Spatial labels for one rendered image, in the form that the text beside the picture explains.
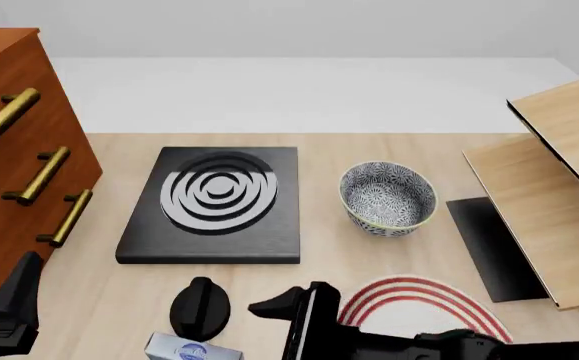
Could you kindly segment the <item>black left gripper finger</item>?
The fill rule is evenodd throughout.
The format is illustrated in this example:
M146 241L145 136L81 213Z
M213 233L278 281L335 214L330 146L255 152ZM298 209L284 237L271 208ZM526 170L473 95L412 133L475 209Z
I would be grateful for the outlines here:
M39 328L37 296L43 259L35 251L20 258L0 286L0 331L26 325Z

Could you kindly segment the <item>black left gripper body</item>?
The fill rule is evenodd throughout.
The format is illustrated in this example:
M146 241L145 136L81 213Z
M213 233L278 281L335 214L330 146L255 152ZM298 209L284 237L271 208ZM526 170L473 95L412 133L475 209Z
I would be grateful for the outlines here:
M38 330L26 324L16 326L11 331L0 332L0 357L27 355L37 336Z

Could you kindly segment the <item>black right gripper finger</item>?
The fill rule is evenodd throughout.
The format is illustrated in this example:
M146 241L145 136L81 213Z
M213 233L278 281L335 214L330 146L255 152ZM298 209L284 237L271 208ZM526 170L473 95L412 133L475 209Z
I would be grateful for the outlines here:
M248 305L248 311L264 319L304 322L308 296L308 290L291 287L272 299Z

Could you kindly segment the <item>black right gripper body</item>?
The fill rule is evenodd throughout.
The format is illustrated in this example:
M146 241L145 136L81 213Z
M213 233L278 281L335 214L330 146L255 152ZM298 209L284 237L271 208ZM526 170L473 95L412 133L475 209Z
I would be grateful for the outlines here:
M340 292L324 281L309 291L304 322L290 322L282 360L351 360L353 327L338 322Z

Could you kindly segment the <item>cream cheese box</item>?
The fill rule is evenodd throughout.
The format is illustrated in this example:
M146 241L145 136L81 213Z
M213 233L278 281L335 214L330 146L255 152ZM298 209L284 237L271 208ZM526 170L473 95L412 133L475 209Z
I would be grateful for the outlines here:
M208 343L154 332L144 348L149 360L244 360L243 353Z

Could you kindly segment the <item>patterned blue white bowl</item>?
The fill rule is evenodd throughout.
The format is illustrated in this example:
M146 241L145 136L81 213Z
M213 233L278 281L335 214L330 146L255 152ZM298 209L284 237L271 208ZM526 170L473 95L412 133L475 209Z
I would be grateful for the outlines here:
M353 223L366 233L400 237L426 224L438 209L438 195L421 174L402 164L367 161L350 167L339 197Z

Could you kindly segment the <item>round black stove knob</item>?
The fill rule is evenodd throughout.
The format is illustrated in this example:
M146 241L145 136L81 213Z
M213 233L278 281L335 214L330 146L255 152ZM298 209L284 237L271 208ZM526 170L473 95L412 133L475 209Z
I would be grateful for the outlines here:
M173 300L169 319L180 338L205 342L225 329L230 314L230 300L225 290L210 278L196 277Z

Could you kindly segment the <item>white plate with red rings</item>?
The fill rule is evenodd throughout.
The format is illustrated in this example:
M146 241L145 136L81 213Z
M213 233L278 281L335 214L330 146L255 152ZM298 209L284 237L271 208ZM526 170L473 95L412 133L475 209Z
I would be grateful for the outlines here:
M503 323L476 299L449 284L410 274L377 278L343 296L338 323L401 338L468 329L513 342Z

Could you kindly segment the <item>flat black stove plate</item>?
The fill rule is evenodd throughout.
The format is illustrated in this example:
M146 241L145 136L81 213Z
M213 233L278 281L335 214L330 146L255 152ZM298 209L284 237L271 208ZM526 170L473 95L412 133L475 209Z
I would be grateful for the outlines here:
M161 149L117 245L121 264L297 264L298 150Z

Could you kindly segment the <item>wooden cabinet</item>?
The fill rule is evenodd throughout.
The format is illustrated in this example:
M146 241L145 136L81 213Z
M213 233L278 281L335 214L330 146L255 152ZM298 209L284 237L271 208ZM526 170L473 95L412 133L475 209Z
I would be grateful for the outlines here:
M101 166L34 28L0 28L0 284L23 254L51 256Z

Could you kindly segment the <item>pale wooden rack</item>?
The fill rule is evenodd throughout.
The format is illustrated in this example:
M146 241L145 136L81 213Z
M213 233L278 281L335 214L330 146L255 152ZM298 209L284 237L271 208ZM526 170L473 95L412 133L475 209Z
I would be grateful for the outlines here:
M579 308L579 80L506 105L527 134L463 156L547 296Z

